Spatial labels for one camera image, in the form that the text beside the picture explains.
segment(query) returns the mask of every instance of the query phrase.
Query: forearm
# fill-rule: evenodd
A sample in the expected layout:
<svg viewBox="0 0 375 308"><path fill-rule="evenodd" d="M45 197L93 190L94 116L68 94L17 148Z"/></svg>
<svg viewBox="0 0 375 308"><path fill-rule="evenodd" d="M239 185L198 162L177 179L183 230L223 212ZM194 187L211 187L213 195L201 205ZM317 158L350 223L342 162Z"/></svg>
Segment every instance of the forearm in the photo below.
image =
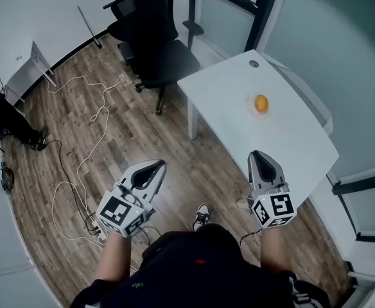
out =
<svg viewBox="0 0 375 308"><path fill-rule="evenodd" d="M110 232L95 279L122 282L130 274L130 238Z"/></svg>
<svg viewBox="0 0 375 308"><path fill-rule="evenodd" d="M263 269L274 273L292 270L282 227L262 230L260 263Z"/></svg>

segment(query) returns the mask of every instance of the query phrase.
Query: white cable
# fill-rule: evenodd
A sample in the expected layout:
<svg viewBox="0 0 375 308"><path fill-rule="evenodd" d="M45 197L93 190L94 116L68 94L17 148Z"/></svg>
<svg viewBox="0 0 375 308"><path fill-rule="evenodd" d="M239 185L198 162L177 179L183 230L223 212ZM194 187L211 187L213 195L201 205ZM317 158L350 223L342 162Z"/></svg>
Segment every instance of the white cable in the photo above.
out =
<svg viewBox="0 0 375 308"><path fill-rule="evenodd" d="M93 150L90 152L89 156L88 156L87 158L85 158L85 160L82 161L82 163L78 166L78 169L76 170L76 174L77 174L77 176L78 176L78 179L79 179L79 181L80 181L80 183L81 183L81 185L82 185L82 187L83 187L83 189L84 189L84 191L85 191L85 194L84 194L84 196L83 196L83 197L85 198L85 203L83 202L82 197L79 195L78 189L76 188L75 185L73 185L73 184L71 184L71 183L69 183L69 182L60 182L60 183L57 185L56 189L55 189L55 193L54 193L54 195L53 195L53 199L52 199L52 219L53 219L53 223L55 224L55 227L56 227L57 231L58 231L59 234L61 234L64 238L66 238L66 239L68 239L68 240L70 240L70 241L76 241L76 240L78 240L78 239L86 239L86 240L88 240L89 242L91 242L92 244L94 244L94 245L99 246L100 248L102 248L100 245L96 244L95 242L91 241L90 239L88 239L88 238L86 238L86 237L78 237L78 238L76 238L76 239L71 239L71 238L67 237L65 234L63 234L63 233L58 229L57 224L56 224L56 221L55 221L55 218L54 218L54 216L53 216L53 202L54 202L54 200L55 200L55 196L56 196L56 194L57 194L57 189L59 188L59 186L60 186L61 184L71 184L71 185L75 188L75 191L76 191L76 193L77 193L78 196L79 196L80 203L81 203L82 206L85 208L88 217L90 217L92 220L97 220L96 218L92 217L92 215L91 215L91 213L89 212L89 209L88 209L88 207L87 207L87 200L86 200L86 194L87 194L87 191L86 191L86 187L85 187L85 185L84 185L83 182L82 182L82 179L81 179L80 176L79 176L79 169L80 169L80 167L83 165L83 163L85 163L87 160L90 159L90 157L92 156L92 154L93 154L93 152L95 151L95 149L98 147L98 145L99 145L100 142L103 140L103 138L105 138L106 131L107 131L107 128L108 128L109 116L110 116L109 110L108 110L108 108L106 107L105 92L108 91L108 90L110 90L110 89L113 89L114 87L117 87L118 84L121 83L121 82L123 81L124 76L121 75L121 76L118 78L116 84L113 85L113 86L111 86L111 87L106 87L103 83L89 83L89 82L87 81L87 78L84 77L84 76L75 76L74 78L71 78L68 82L66 82L62 87L60 87L60 88L59 88L58 90L56 90L56 91L50 91L50 90L49 90L49 81L48 81L48 79L44 76L44 79L45 79L46 82L48 83L48 87L47 87L46 90L47 90L49 93L51 93L51 94L56 94L57 92L59 92L60 90L62 90L64 87L66 87L66 85L67 85L70 81L72 81L72 80L74 80L74 79L80 79L80 78L85 79L85 81L86 81L86 83L87 83L88 85L101 85L101 86L103 86L103 88L105 88L105 90L102 92L103 105L99 108L98 112L97 112L94 116L91 117L91 122L95 122L95 121L97 120L97 118L98 118L100 112L101 112L103 109L105 109L105 110L107 111L108 116L107 116L107 118L106 118L105 131L103 132L103 135L102 135L101 139L96 143L95 147L94 147Z"/></svg>

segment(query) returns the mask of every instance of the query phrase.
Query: wooden floor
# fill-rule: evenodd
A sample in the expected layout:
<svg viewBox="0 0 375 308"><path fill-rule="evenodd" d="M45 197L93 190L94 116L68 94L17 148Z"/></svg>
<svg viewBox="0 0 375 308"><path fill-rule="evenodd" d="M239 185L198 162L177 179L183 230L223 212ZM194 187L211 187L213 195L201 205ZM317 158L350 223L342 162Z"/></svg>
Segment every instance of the wooden floor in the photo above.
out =
<svg viewBox="0 0 375 308"><path fill-rule="evenodd" d="M104 37L102 43L103 49L91 44L55 71L58 87L82 75L91 83L110 86L119 75L125 75L117 88L106 93L110 110L106 137L80 170L91 210L128 166L162 158L168 164L168 172L153 202L157 213L149 222L162 234L190 229L201 203L211 207L211 221L221 224L237 239L257 230L256 219L235 204L249 193L250 185L206 125L200 125L195 141L189 140L186 104L179 90L167 91L163 115L156 116L156 92L136 93L137 78L124 66L114 39ZM107 113L102 112L94 123L90 121L103 103L102 90L78 79L52 95L46 90L46 82L42 82L21 106L34 128L46 124L49 139L63 142L62 160L75 184L79 184L78 165L103 134ZM58 143L36 152L7 139L4 148L6 162L15 173L12 203L22 235L43 277L67 307L92 282L101 249L83 239L68 241L55 229L51 200L57 184L67 180L58 160ZM69 237L96 240L87 234L68 185L57 192L55 220ZM147 231L152 240L157 238L155 230ZM339 302L351 288L348 269L309 200L284 231L294 272L323 288L333 305ZM139 233L132 243L132 264L138 267L147 240ZM244 258L258 265L259 254L259 236L248 237L243 245Z"/></svg>

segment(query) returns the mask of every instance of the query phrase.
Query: person's right arm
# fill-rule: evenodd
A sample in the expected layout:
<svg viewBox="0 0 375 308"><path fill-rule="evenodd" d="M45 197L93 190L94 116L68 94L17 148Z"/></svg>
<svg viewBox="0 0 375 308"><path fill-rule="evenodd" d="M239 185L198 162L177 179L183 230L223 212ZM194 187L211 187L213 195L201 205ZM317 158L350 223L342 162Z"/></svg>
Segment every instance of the person's right arm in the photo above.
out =
<svg viewBox="0 0 375 308"><path fill-rule="evenodd" d="M274 273L292 270L282 227L262 230L260 265Z"/></svg>

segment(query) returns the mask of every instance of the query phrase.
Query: seated person in black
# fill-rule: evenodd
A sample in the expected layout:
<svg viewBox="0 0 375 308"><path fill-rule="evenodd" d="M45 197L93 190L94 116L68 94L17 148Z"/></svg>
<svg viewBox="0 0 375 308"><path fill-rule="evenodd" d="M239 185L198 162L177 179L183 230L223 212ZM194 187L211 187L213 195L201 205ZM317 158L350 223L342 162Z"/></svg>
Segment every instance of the seated person in black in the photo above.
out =
<svg viewBox="0 0 375 308"><path fill-rule="evenodd" d="M327 294L297 280L281 227L262 231L261 267L247 263L224 228L198 209L193 232L168 232L130 274L130 239L109 234L96 280L74 299L84 307L329 307Z"/></svg>
<svg viewBox="0 0 375 308"><path fill-rule="evenodd" d="M4 130L35 150L45 147L47 128L43 127L40 132L32 129L29 122L7 102L5 95L0 94L0 132Z"/></svg>

